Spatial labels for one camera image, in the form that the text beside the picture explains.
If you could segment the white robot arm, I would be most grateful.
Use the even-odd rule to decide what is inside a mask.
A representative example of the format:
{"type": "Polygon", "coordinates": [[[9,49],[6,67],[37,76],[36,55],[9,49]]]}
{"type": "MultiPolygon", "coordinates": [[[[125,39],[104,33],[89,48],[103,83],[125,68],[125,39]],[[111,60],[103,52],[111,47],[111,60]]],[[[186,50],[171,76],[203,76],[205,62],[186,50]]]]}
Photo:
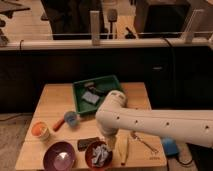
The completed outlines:
{"type": "Polygon", "coordinates": [[[213,148],[213,110],[142,110],[127,108],[126,103],[121,91],[105,97],[95,114],[103,136],[123,129],[213,148]]]}

